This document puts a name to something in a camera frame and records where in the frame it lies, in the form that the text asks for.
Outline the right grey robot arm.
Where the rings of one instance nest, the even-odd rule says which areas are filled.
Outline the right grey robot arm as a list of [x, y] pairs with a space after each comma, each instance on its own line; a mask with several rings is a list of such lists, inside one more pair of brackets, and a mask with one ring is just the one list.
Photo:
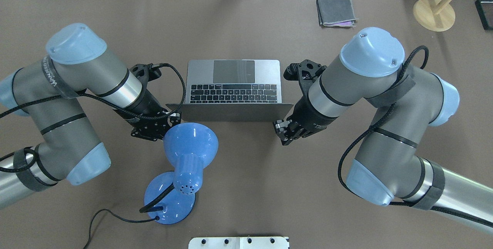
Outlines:
[[457, 89], [411, 65], [419, 51], [405, 58], [404, 48], [389, 32], [368, 27], [357, 33], [329, 66], [306, 60], [293, 63], [284, 77], [298, 81], [303, 96], [285, 120], [273, 123], [282, 145], [322, 130], [350, 106], [365, 99], [377, 109], [370, 126], [347, 148], [359, 144], [346, 179], [352, 194], [375, 205], [406, 206], [440, 212], [492, 234], [492, 189], [430, 159], [416, 155], [426, 129], [440, 126], [455, 114]]

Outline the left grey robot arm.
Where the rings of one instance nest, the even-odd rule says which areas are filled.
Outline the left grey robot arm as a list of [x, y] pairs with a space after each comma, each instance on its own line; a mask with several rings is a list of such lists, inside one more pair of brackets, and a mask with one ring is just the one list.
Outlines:
[[45, 48], [40, 61], [1, 82], [6, 114], [31, 117], [44, 139], [1, 161], [1, 208], [62, 180], [81, 185], [111, 166], [79, 97], [109, 105], [132, 126], [131, 135], [144, 140], [162, 140], [181, 122], [180, 113], [162, 107], [147, 88], [162, 64], [127, 68], [85, 24], [64, 27]]

